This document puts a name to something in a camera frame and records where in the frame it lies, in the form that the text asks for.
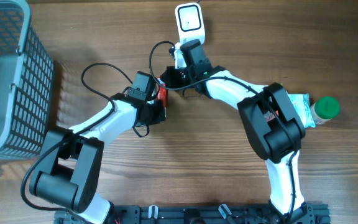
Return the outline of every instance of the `bottle label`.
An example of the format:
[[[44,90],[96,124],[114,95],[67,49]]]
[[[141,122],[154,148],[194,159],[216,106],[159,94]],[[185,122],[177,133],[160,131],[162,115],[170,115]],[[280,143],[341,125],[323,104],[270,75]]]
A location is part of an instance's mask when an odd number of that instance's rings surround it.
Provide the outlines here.
[[[314,121],[316,124],[324,124],[325,122],[329,121],[330,119],[320,118],[320,117],[316,114],[316,111],[314,110],[315,104],[311,105],[311,107],[310,107],[311,116],[312,116],[312,118],[313,118],[313,121]]]

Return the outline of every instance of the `wooden table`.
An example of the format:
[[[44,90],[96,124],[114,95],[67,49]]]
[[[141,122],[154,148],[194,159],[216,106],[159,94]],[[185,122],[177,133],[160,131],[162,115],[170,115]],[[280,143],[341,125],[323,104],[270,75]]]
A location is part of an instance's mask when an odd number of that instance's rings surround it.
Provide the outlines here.
[[[178,40],[179,3],[31,5],[33,25],[61,65],[53,122],[69,127],[106,105],[81,85],[87,65],[113,63],[131,78],[148,72],[154,44]],[[336,119],[307,130],[301,189],[307,201],[329,204],[333,223],[358,223],[358,2],[205,0],[201,7],[204,49],[213,65],[252,83],[283,82],[290,93],[340,101]],[[173,64],[167,50],[155,53],[156,74]],[[108,67],[92,68],[86,81],[107,95],[128,86]],[[265,163],[249,146],[236,110],[170,92],[167,114],[148,137],[127,131],[107,147],[98,185],[103,197],[142,206],[267,203]],[[33,210],[20,198],[31,163],[0,161],[0,223],[52,223],[53,213]]]

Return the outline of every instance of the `bottle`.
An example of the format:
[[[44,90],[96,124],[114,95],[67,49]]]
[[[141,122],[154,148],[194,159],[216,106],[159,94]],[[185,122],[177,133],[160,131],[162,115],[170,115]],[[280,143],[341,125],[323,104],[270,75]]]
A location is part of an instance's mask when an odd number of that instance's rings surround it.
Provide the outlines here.
[[[310,110],[314,122],[316,124],[324,124],[339,114],[341,105],[335,98],[325,96],[311,105]]]

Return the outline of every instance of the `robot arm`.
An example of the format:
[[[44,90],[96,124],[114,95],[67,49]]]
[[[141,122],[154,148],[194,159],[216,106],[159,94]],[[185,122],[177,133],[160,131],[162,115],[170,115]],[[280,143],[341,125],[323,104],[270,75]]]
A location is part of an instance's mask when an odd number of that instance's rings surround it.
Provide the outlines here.
[[[219,72],[211,77],[228,77],[239,80],[245,85],[250,86],[257,92],[263,92],[263,86],[253,85],[251,83],[245,82],[233,75],[230,74],[229,71],[225,70],[223,72]],[[240,103],[245,98],[251,98],[255,96],[254,93],[247,91],[243,86],[239,84],[225,81],[225,80],[210,80],[206,82],[206,89],[209,92],[209,95],[212,99],[221,100],[233,108],[238,110],[237,104]],[[291,199],[292,199],[292,186],[291,186],[291,173],[289,171],[288,162],[290,156],[295,153],[291,152],[281,158],[279,163],[274,163],[270,159],[266,159],[266,166],[268,170],[268,176],[270,179],[271,186],[271,195],[270,201],[272,205],[282,214],[288,213],[291,207]],[[294,210],[301,207],[303,202],[305,201],[299,185],[298,178],[298,158],[299,152],[292,159],[292,169],[293,169],[293,178],[295,180],[295,190],[296,190],[296,199]]]
[[[305,128],[286,91],[277,83],[270,86],[253,85],[235,77],[225,68],[219,66],[213,68],[198,40],[184,43],[180,45],[180,49],[177,49],[179,45],[177,44],[171,52],[174,53],[175,59],[182,61],[181,66],[175,64],[175,69],[181,74],[185,74],[182,75],[185,78],[178,83],[178,75],[171,71],[162,76],[162,81],[171,84],[171,86],[176,84],[174,87],[177,88],[205,78],[217,78],[195,85],[196,91],[209,98],[221,100],[239,110],[252,148],[266,162],[272,189],[270,203],[276,211],[282,217],[290,212],[293,199],[292,181],[296,192],[293,210],[300,208],[305,200],[299,186],[298,150],[300,149],[300,139],[305,136]],[[263,114],[268,111],[260,98],[233,80],[251,87],[270,103],[295,141],[295,149],[277,121],[267,122],[265,120]]]
[[[148,101],[154,94],[155,82],[150,75],[138,72],[127,94],[112,96],[114,112],[87,132],[76,136],[112,110],[108,105],[89,120],[70,129],[50,130],[41,149],[47,152],[56,143],[71,138],[59,150],[52,151],[34,169],[30,193],[66,208],[81,220],[95,224],[114,223],[114,205],[96,193],[103,149],[122,132],[134,126],[157,124],[165,120],[160,100]],[[74,169],[59,164],[59,159],[75,159]]]

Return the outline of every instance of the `plastic basket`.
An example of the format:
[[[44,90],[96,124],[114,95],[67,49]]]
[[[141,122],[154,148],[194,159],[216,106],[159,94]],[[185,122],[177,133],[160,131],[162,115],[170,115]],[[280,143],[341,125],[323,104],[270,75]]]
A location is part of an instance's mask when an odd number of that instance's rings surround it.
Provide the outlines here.
[[[25,1],[0,1],[0,159],[34,157],[47,132],[53,62],[30,18]]]

